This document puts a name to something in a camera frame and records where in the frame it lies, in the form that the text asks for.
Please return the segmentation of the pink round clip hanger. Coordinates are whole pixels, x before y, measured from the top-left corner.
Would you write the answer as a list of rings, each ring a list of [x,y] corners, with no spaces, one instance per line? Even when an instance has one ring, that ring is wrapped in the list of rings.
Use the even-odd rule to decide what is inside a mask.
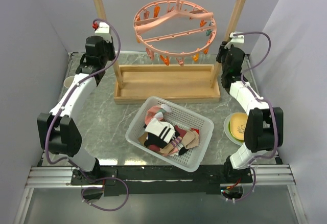
[[[158,0],[141,7],[133,28],[150,59],[158,55],[165,65],[172,58],[180,66],[187,57],[197,62],[200,54],[209,53],[217,34],[214,14],[185,0]]]

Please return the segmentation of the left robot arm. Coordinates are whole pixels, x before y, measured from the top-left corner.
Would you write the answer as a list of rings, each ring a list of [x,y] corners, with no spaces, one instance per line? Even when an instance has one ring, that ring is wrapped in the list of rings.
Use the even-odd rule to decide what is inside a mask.
[[[110,34],[88,37],[85,50],[72,84],[49,113],[38,116],[37,127],[41,148],[50,164],[67,160],[89,184],[96,184],[101,178],[99,160],[82,147],[82,137],[74,119],[102,80],[107,62],[114,62],[116,55]]]

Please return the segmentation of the white plastic basket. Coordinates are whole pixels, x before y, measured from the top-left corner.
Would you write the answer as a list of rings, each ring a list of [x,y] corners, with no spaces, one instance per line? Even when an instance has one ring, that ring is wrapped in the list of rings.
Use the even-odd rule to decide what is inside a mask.
[[[214,130],[211,119],[152,96],[141,106],[125,134],[141,150],[187,172],[198,169]]]

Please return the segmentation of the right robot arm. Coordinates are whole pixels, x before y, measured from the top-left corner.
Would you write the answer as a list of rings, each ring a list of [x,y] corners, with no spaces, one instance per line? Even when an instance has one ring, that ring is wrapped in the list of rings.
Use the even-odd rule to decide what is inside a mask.
[[[216,57],[222,65],[223,88],[238,101],[248,116],[243,145],[224,163],[224,178],[231,183],[247,176],[255,160],[273,158],[277,148],[283,144],[283,110],[273,107],[254,91],[242,73],[244,58],[243,50],[227,41],[221,43]]]

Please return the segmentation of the white black striped sock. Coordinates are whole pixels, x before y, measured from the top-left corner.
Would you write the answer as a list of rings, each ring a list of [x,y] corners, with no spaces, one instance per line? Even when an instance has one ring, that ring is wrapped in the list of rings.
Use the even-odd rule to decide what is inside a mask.
[[[175,128],[169,122],[162,122],[153,118],[145,128],[145,131],[156,135],[161,140],[169,143],[175,137]]]

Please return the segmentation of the wooden hanger rack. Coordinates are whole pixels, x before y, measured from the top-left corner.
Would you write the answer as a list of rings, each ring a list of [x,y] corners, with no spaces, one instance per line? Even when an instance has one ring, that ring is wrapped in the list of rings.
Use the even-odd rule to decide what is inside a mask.
[[[223,41],[235,32],[246,0],[236,0]],[[106,19],[102,0],[94,0],[101,19]],[[116,84],[114,100],[117,104],[136,104],[150,96],[159,96],[178,103],[214,103],[220,99],[218,75],[221,64],[199,64],[191,57],[180,66],[176,59],[170,65],[114,65]]]

